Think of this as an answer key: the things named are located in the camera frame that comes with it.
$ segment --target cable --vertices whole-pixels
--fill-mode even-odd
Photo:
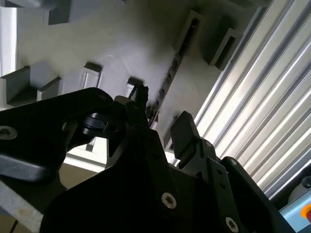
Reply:
[[[12,226],[12,228],[11,228],[11,230],[10,230],[10,233],[13,233],[13,232],[14,232],[14,230],[15,230],[17,224],[18,224],[18,221],[15,220],[15,222],[13,223],[13,226]]]

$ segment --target rectangular slot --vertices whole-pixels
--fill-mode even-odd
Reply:
[[[225,67],[227,60],[228,60],[228,56],[230,55],[230,49],[232,48],[232,46],[234,45],[235,39],[233,36],[230,36],[223,51],[221,52],[221,54],[218,57],[218,60],[215,63],[215,66],[218,69],[221,69],[221,67]]]

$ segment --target corrugated metal panel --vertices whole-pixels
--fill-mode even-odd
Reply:
[[[310,160],[311,0],[262,9],[197,116],[220,158],[232,156],[267,196]]]

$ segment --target silver screw head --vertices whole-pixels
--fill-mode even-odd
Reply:
[[[175,197],[170,193],[163,193],[161,196],[162,203],[169,209],[173,210],[177,206]]]
[[[12,140],[17,137],[16,129],[7,126],[1,125],[0,126],[0,140]]]
[[[206,144],[208,147],[212,147],[212,144],[211,144],[209,141],[205,141],[205,144]]]
[[[231,163],[233,164],[233,166],[238,165],[237,162],[235,160],[233,160],[233,159],[231,159]]]
[[[239,227],[236,224],[236,222],[230,218],[230,217],[226,217],[225,218],[225,223],[227,225],[227,227],[233,232],[233,233],[238,233],[239,232]]]

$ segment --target orange object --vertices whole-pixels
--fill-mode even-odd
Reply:
[[[306,218],[311,223],[311,204],[308,204],[301,209],[300,216]]]

